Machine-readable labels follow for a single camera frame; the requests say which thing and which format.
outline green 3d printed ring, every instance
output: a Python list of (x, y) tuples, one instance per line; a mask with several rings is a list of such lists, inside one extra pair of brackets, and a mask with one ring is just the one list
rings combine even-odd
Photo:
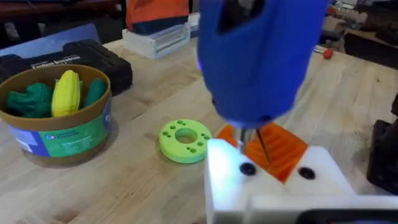
[(194, 163), (205, 158), (210, 138), (210, 131), (198, 121), (178, 119), (160, 130), (160, 150), (175, 162)]

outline black tool case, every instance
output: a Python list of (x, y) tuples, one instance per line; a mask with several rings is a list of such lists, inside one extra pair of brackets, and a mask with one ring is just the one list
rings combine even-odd
[(130, 63), (94, 40), (70, 42), (65, 44), (60, 52), (38, 57), (2, 56), (0, 57), (0, 83), (24, 70), (70, 63), (91, 66), (104, 72), (111, 80), (112, 95), (120, 94), (132, 85)]

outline red object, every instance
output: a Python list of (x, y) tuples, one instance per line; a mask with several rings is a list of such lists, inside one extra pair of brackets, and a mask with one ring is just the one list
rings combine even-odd
[(332, 7), (328, 7), (328, 9), (326, 10), (326, 13), (334, 16), (336, 14), (336, 9), (333, 9)]
[[(308, 145), (291, 132), (274, 123), (263, 126), (260, 129), (260, 133), (269, 156), (268, 159), (257, 135), (252, 141), (248, 142), (245, 155), (270, 175), (284, 183), (301, 159)], [(224, 139), (236, 147), (236, 141), (233, 138), (233, 128), (230, 125), (221, 130), (217, 138)]]
[(333, 56), (333, 49), (328, 49), (326, 51), (323, 52), (323, 58), (324, 59), (331, 59), (331, 56)]

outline hole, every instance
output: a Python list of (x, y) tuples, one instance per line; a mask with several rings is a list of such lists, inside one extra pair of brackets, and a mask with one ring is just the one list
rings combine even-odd
[(175, 138), (180, 143), (190, 144), (197, 140), (198, 134), (190, 128), (180, 128), (175, 132)]
[(300, 176), (302, 176), (304, 179), (307, 180), (313, 180), (315, 179), (315, 172), (308, 167), (301, 167), (298, 169), (298, 173), (300, 174)]
[(239, 170), (244, 175), (254, 175), (254, 174), (256, 174), (256, 167), (253, 164), (249, 163), (249, 162), (242, 163), (239, 166)]

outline orange object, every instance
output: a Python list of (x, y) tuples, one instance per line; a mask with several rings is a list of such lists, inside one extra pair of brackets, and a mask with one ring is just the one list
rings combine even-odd
[[(260, 128), (260, 133), (269, 158), (267, 159), (257, 134), (252, 141), (247, 143), (245, 155), (277, 180), (284, 183), (303, 156), (308, 145), (291, 132), (274, 123), (269, 123)], [(217, 138), (224, 139), (236, 147), (236, 141), (233, 138), (233, 127), (230, 125), (220, 131)]]
[(133, 31), (133, 24), (161, 19), (188, 16), (187, 0), (129, 0), (126, 24)]
[(333, 56), (333, 49), (327, 49), (323, 52), (324, 59), (331, 59), (331, 56)]

